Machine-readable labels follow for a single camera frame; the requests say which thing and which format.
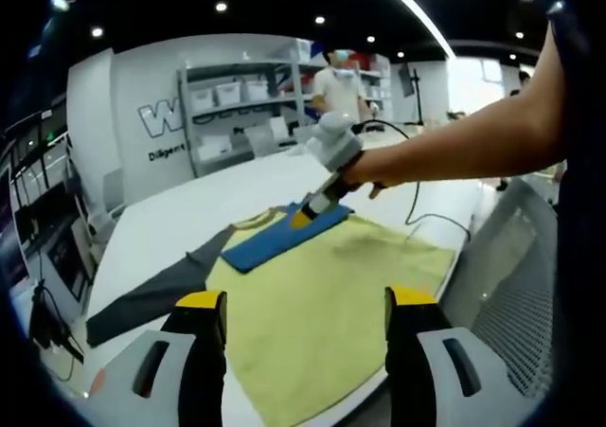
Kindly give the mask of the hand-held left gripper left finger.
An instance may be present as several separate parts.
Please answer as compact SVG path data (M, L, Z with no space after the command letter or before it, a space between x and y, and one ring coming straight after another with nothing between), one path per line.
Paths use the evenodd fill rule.
M105 369L87 402L93 426L221 426L227 293L180 299L160 330L147 330Z

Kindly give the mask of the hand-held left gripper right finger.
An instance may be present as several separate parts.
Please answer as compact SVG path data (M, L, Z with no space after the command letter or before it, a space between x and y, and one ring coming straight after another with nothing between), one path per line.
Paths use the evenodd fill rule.
M453 328L428 293L385 289L385 370L393 426L516 426L520 393L505 362Z

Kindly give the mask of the person's right hand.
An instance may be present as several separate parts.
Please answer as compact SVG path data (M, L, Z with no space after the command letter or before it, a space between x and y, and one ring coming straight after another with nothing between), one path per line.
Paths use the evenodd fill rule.
M377 162L369 152L365 152L356 162L341 172L341 178L351 191L364 184L371 184L370 200L376 199L384 190L397 186L399 182L388 176L381 162Z

